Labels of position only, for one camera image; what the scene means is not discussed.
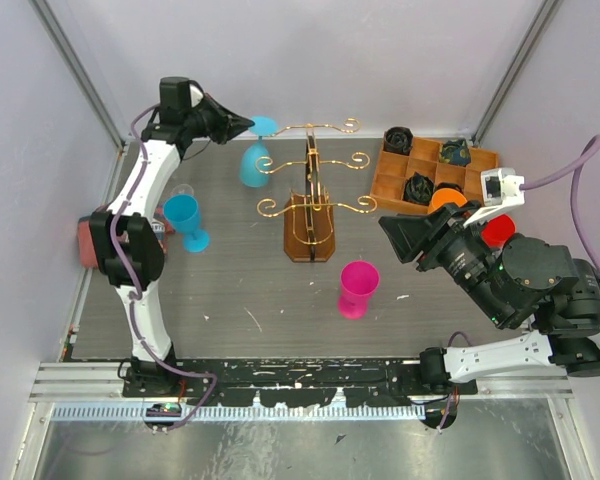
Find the blue wine glass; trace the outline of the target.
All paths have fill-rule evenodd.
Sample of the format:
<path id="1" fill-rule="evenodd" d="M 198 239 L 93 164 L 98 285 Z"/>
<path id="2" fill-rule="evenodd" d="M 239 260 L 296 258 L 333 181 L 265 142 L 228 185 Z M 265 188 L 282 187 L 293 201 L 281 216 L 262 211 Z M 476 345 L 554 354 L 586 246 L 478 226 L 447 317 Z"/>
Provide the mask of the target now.
<path id="1" fill-rule="evenodd" d="M 257 137 L 257 140 L 245 150 L 242 156 L 239 179 L 247 187 L 261 188 L 269 181 L 268 168 L 258 163 L 261 157 L 269 156 L 264 138 L 275 134 L 278 125 L 274 119 L 266 116 L 255 116 L 252 121 L 254 125 L 249 128 L 249 131 Z"/>
<path id="2" fill-rule="evenodd" d="M 173 229 L 182 236 L 183 247 L 187 252 L 200 253 L 209 246 L 210 236 L 200 226 L 200 208 L 194 196 L 172 196 L 165 202 L 163 213 Z"/>

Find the orange wine glass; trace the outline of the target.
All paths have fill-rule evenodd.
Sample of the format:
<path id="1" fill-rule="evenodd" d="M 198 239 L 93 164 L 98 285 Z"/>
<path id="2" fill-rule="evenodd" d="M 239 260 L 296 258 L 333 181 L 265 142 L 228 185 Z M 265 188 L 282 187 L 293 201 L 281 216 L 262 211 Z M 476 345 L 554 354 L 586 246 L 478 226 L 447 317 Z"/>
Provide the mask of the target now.
<path id="1" fill-rule="evenodd" d="M 445 204 L 453 204 L 462 207 L 466 203 L 467 198 L 458 190 L 452 188 L 440 188 L 433 193 L 428 205 L 427 213 L 431 214 Z"/>

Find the pink wine glass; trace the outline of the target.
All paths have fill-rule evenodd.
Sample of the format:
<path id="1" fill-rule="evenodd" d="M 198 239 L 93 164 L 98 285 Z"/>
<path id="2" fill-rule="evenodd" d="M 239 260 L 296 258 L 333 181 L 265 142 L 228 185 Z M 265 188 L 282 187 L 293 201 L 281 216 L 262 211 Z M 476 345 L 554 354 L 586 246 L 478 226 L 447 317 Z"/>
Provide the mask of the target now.
<path id="1" fill-rule="evenodd" d="M 362 318 L 380 283 L 380 273 L 370 262 L 348 263 L 340 274 L 338 310 L 347 319 Z"/>

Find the clear wine glass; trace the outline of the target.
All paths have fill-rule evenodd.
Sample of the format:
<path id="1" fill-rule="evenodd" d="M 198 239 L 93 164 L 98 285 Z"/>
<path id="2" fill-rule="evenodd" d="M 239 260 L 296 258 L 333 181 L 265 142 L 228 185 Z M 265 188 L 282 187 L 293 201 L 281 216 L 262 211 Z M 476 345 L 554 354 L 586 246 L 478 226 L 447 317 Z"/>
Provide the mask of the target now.
<path id="1" fill-rule="evenodd" d="M 170 196 L 175 197 L 175 196 L 179 196 L 179 195 L 186 195 L 186 196 L 194 197 L 195 196 L 194 188 L 189 184 L 177 185 L 171 190 Z"/>

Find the red wine glass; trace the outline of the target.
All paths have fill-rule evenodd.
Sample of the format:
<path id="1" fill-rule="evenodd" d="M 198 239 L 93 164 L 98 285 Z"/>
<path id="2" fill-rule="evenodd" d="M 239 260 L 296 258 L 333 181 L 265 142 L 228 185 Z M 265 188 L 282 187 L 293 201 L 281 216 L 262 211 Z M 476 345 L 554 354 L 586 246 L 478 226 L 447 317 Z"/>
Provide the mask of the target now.
<path id="1" fill-rule="evenodd" d="M 514 220 L 509 215 L 503 214 L 486 223 L 481 238 L 490 248 L 502 248 L 515 233 Z"/>

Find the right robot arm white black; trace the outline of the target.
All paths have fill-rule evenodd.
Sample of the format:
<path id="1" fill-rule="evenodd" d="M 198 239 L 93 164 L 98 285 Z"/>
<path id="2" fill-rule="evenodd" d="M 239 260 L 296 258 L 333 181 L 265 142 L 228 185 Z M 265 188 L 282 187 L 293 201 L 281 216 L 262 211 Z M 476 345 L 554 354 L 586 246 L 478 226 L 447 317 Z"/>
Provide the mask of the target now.
<path id="1" fill-rule="evenodd" d="M 378 221 L 401 263 L 415 263 L 419 272 L 444 269 L 497 329 L 531 323 L 527 333 L 510 340 L 425 349 L 419 355 L 422 388 L 439 394 L 533 366 L 600 376 L 600 273 L 567 247 L 520 233 L 493 250 L 482 237 L 490 211 L 469 201 Z"/>

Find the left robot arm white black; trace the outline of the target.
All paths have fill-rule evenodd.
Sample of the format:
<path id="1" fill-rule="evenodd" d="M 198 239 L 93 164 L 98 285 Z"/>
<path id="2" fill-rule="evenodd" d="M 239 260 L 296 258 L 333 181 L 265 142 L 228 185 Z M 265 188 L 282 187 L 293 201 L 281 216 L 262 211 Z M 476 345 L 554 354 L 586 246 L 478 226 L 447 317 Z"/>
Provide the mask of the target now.
<path id="1" fill-rule="evenodd" d="M 135 118 L 130 133 L 139 156 L 116 198 L 89 218 L 99 271 L 119 296 L 132 336 L 124 376 L 129 391 L 173 394 L 186 372 L 176 366 L 159 300 L 165 254 L 152 220 L 164 188 L 194 140 L 223 145 L 253 127 L 218 103 L 198 82 L 181 76 L 159 82 L 159 100 Z"/>

